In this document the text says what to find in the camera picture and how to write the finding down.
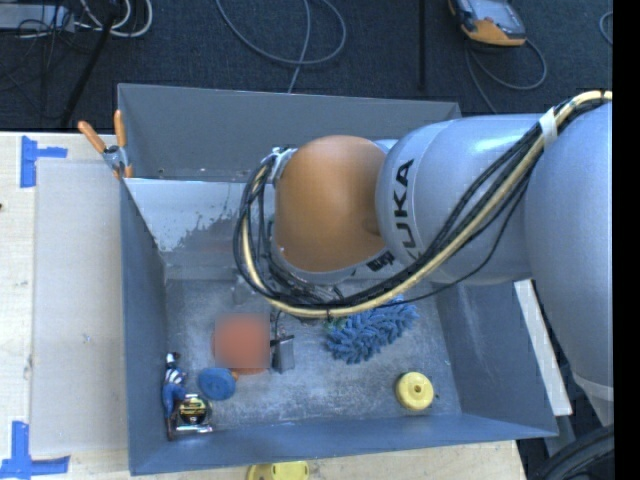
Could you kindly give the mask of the pale grey metal gripper finger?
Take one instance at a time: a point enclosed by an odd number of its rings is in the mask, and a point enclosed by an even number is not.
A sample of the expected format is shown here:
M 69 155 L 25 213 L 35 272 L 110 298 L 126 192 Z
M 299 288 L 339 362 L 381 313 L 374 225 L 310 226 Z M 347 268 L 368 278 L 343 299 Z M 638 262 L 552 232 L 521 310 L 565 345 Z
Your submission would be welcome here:
M 271 368 L 278 373 L 295 368 L 294 335 L 287 335 L 271 341 Z

